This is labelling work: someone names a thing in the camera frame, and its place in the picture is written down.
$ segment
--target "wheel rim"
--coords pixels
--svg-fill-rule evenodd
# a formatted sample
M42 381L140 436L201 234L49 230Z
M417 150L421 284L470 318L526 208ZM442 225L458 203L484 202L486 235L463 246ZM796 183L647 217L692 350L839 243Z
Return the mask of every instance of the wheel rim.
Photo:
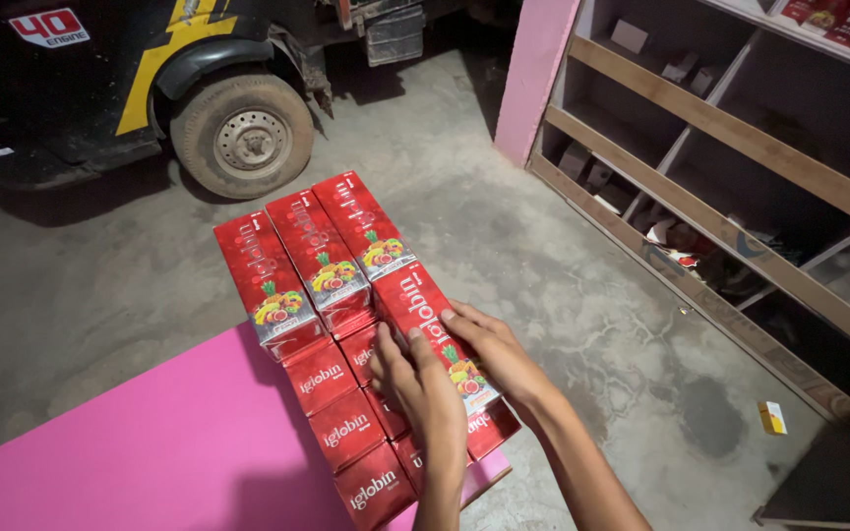
M254 179L274 173L291 154L287 120L265 108L230 115L215 135L218 164L234 177Z

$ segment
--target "small yellow box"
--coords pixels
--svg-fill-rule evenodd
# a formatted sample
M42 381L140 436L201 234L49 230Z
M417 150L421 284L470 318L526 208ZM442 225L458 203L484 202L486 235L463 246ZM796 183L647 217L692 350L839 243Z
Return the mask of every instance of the small yellow box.
M774 402L760 402L759 418L763 421L763 429L771 436L784 436L786 431L786 421L782 417L782 410L779 409L779 404Z

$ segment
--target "hand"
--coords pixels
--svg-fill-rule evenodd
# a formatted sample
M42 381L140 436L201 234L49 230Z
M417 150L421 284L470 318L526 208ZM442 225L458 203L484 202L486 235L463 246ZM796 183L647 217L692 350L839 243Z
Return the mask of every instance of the hand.
M441 320L477 352L481 370L501 387L510 401L530 405L558 392L502 320L487 316L470 304L449 299L455 311L444 310Z
M416 368L402 356L381 323L376 331L379 348L370 360L372 387L398 403L408 417L417 441L424 446L426 468L435 463L464 477L467 416L455 384L418 328L407 332Z

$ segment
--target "concrete floor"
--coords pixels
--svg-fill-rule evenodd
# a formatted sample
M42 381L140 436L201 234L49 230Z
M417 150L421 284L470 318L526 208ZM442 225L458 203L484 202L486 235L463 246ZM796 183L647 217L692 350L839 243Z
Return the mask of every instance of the concrete floor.
M494 151L470 81L489 65L453 49L335 79L336 119L313 107L313 159L268 199L355 169L446 294L511 323L655 529L757 528L823 421ZM0 193L0 444L244 320L211 228L264 202L214 199L170 155ZM762 400L789 436L763 433ZM532 434L503 451L513 473L462 528L572 528Z

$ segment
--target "yellow stripe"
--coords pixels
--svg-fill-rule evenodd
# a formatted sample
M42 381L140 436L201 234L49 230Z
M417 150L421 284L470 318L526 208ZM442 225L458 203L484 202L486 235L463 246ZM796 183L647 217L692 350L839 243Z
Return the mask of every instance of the yellow stripe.
M167 59L187 44L213 35L228 35L235 28L237 17L208 24L209 15L212 14L216 0L200 0L192 18L183 22L181 18L185 16L183 11L185 2L186 0L176 0L176 5L173 6L173 14L169 17L169 26L166 27L166 33L172 33L169 43L143 52L140 65L136 70L136 77L126 97L124 113L120 116L117 135L149 126L147 116L149 90L153 79L156 79L156 73Z

